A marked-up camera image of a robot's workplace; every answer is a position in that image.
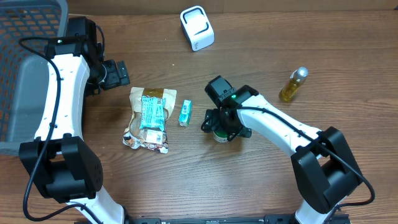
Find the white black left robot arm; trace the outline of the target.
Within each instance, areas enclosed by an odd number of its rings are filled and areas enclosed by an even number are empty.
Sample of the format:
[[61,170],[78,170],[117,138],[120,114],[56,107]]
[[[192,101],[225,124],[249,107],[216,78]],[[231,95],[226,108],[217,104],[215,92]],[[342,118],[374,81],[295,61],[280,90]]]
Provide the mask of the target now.
[[49,69],[44,112],[33,140],[20,145],[19,159],[28,186],[62,210],[75,208],[90,223],[130,223],[103,185],[100,159],[83,140],[86,96],[130,82],[124,62],[106,60],[104,47],[103,31],[86,17],[70,18],[65,36],[47,39],[41,55]]

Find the teal snack packet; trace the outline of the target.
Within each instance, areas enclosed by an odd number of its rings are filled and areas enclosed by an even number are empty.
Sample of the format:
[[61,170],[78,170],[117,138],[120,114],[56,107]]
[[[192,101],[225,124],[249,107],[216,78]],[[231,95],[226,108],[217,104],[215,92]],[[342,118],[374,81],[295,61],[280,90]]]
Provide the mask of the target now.
[[165,99],[153,96],[142,96],[142,114],[140,129],[155,128],[160,131],[165,129],[164,106]]

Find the brown snack packet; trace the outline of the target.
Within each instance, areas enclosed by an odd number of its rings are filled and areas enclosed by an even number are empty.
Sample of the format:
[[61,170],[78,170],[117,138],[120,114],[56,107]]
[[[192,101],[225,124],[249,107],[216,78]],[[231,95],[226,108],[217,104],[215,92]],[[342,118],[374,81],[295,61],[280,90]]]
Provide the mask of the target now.
[[[124,135],[127,132],[130,132],[133,136],[138,136],[140,132],[140,124],[141,124],[141,114],[142,114],[142,96],[153,96],[157,98],[165,99],[164,106],[164,115],[165,115],[165,129],[166,132],[166,122],[171,117],[171,114],[174,110],[175,100],[177,97],[176,90],[164,89],[164,88],[141,88],[141,87],[133,87],[131,88],[131,92],[129,95],[129,100],[131,103],[132,109],[132,117],[129,122],[128,127],[124,131]],[[155,131],[160,131],[155,128],[144,128],[144,129],[152,129]]]

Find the green lid white jar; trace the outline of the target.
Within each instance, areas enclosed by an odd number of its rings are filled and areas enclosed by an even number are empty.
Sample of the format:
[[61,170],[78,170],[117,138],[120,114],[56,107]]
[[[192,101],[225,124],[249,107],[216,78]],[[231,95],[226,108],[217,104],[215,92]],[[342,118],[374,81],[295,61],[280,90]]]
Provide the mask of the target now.
[[213,131],[213,138],[220,143],[228,142],[228,134],[224,131]]

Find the white labelled snack packet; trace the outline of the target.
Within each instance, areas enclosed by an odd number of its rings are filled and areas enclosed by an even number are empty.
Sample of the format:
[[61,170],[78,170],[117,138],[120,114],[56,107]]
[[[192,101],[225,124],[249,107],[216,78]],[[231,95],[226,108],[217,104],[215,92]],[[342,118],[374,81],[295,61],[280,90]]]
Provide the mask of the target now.
[[127,132],[123,136],[123,144],[132,149],[142,147],[162,154],[167,154],[169,151],[166,132],[152,129],[142,129],[138,136],[133,136],[130,132]]

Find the green white Kleenex tissue pack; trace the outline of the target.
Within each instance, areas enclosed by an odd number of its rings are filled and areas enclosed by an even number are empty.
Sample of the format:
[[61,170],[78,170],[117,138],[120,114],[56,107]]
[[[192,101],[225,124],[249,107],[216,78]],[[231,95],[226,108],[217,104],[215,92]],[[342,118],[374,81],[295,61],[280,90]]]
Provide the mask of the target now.
[[192,101],[184,100],[180,111],[180,116],[178,118],[179,125],[181,125],[182,127],[188,127],[191,115],[192,115]]

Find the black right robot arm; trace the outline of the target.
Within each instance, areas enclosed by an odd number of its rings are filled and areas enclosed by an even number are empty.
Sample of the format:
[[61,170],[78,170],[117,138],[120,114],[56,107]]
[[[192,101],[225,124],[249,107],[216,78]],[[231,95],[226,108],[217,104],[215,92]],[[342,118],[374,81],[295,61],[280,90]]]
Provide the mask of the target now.
[[290,157],[303,202],[293,215],[266,215],[265,223],[350,223],[349,216],[336,211],[363,176],[342,132],[296,121],[257,90],[248,85],[235,89],[221,76],[205,92],[216,107],[206,111],[203,132],[232,141],[256,131]]

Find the yellow oil bottle silver cap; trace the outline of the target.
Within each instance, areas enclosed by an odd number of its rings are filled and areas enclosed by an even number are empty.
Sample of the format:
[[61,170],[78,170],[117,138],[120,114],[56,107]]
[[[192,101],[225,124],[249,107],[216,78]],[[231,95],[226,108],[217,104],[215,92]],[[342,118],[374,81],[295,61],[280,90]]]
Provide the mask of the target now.
[[298,89],[305,83],[308,77],[308,69],[300,67],[296,69],[290,76],[288,82],[279,92],[280,100],[290,102],[294,99]]

